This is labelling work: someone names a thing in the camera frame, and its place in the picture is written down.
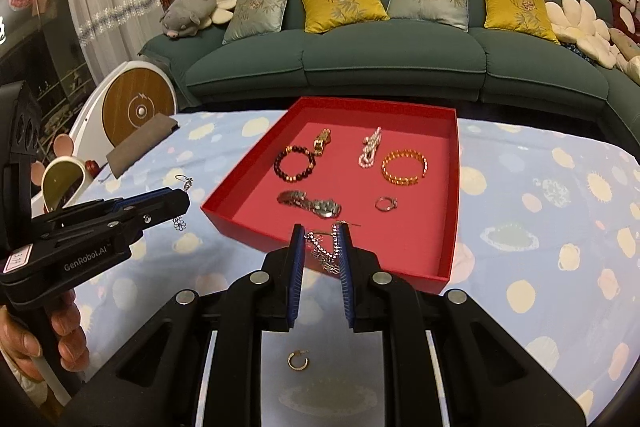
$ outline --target blue polka dot tablecloth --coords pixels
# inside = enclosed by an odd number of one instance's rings
[[[128,261],[77,290],[88,377],[166,301],[201,295],[264,257],[223,237],[200,205],[282,111],[177,115],[180,129],[82,197],[128,197],[193,178],[187,228],[145,232]],[[589,421],[640,353],[640,166],[615,146],[527,127],[458,120],[460,218],[447,288],[468,292],[580,403]],[[287,355],[308,349],[307,370]],[[353,334],[340,283],[306,270],[300,315],[262,343],[265,427],[382,426],[382,338]]]

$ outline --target metal bolt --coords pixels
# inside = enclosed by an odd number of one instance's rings
[[[269,280],[269,274],[267,272],[263,272],[262,270],[253,272],[249,276],[249,280],[254,284],[264,284]]]
[[[387,272],[375,272],[372,277],[373,282],[380,285],[389,284],[393,277],[391,277],[390,273]]]
[[[191,290],[182,290],[178,293],[178,295],[175,296],[176,302],[183,305],[191,304],[194,298],[196,298],[195,293],[193,293]]]
[[[451,290],[447,293],[447,299],[453,302],[453,304],[462,304],[466,301],[466,293],[462,290]]]

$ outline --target hand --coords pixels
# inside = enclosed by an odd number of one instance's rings
[[[67,371],[84,371],[89,366],[86,336],[80,327],[80,312],[74,304],[76,292],[62,295],[64,306],[51,314],[51,326],[60,335],[60,363]],[[30,357],[40,357],[42,348],[29,331],[18,325],[5,307],[0,308],[0,343],[18,368],[31,380],[42,381],[42,375]]]

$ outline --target red monkey plush toy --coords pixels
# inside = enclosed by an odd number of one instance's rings
[[[613,5],[613,26],[640,44],[640,21],[636,17],[638,0],[610,0]]]

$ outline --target red box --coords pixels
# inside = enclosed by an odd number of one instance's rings
[[[376,127],[382,140],[375,165],[362,169],[358,157],[362,140]],[[331,143],[316,157],[312,174],[294,184],[273,171],[273,161],[287,145],[313,149],[323,128]],[[427,158],[428,171],[417,184],[393,185],[381,172],[383,158],[397,149],[415,149]],[[410,103],[351,98],[300,98],[242,158],[210,195],[202,209],[224,235],[262,251],[289,243],[293,225],[306,230],[331,230],[332,220],[276,201],[283,190],[304,190],[312,199],[340,203],[338,219],[350,224],[353,244],[377,254],[383,269],[403,277],[415,288],[439,293],[449,281],[458,224],[460,154],[453,109]],[[308,159],[289,154],[281,168],[302,172]],[[422,171],[412,158],[398,158],[388,171],[415,176]],[[398,200],[398,207],[380,212],[381,196]],[[330,250],[330,238],[326,237]],[[322,271],[307,255],[306,266]]]

